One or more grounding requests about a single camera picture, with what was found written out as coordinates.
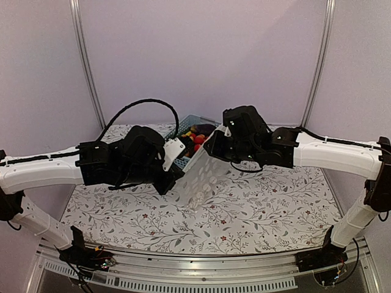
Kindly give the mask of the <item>clear zip top bag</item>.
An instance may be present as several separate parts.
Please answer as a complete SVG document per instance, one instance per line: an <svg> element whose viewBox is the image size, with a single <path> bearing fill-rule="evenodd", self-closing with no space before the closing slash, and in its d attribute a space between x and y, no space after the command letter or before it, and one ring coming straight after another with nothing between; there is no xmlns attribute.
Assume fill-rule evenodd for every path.
<svg viewBox="0 0 391 293"><path fill-rule="evenodd" d="M204 148L199 149L184 167L184 177L172 189L174 203L192 212L196 211L217 193L217 182L230 167L228 162L209 156Z"/></svg>

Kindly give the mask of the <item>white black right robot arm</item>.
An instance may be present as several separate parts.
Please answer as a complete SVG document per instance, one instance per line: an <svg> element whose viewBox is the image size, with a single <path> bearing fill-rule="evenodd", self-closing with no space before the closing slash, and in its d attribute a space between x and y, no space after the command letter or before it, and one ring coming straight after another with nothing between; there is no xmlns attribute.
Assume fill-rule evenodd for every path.
<svg viewBox="0 0 391 293"><path fill-rule="evenodd" d="M223 128L204 144L207 153L225 162L256 162L260 167L317 167L365 178L364 194L335 224L325 246L316 253L329 266L377 215L390 211L390 140L355 142L316 135L304 128L279 127L272 131L254 106L223 112Z"/></svg>

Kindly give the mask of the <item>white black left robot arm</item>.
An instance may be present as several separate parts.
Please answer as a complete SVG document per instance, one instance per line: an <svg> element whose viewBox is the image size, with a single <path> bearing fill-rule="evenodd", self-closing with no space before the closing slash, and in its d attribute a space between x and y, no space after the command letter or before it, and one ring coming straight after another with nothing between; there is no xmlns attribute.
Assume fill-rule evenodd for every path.
<svg viewBox="0 0 391 293"><path fill-rule="evenodd" d="M174 160L185 145L177 137L164 139L155 130L134 126L115 142L101 139L80 143L52 154L32 157L1 156L1 220L18 223L51 242L78 265L91 259L82 232L64 226L42 211L25 190L45 186L108 185L110 190L151 184L164 195L183 177Z"/></svg>

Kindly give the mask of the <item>light blue plastic basket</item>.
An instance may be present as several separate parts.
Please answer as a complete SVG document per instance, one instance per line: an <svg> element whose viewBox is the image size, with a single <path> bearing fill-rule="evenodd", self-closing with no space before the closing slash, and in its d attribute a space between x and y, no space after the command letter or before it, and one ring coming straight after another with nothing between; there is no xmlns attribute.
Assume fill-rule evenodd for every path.
<svg viewBox="0 0 391 293"><path fill-rule="evenodd" d="M209 118L201 117L198 115L187 115L184 119L182 119L179 122L178 127L178 135L177 138L179 138L185 145L186 149L184 152L182 152L182 157L177 157L174 161L174 163L181 169L184 169L187 165L187 163L191 160L192 156L194 155L194 143L191 139L187 139L183 137L183 135L187 134L191 127L194 125L214 125L215 127L218 127L221 123Z"/></svg>

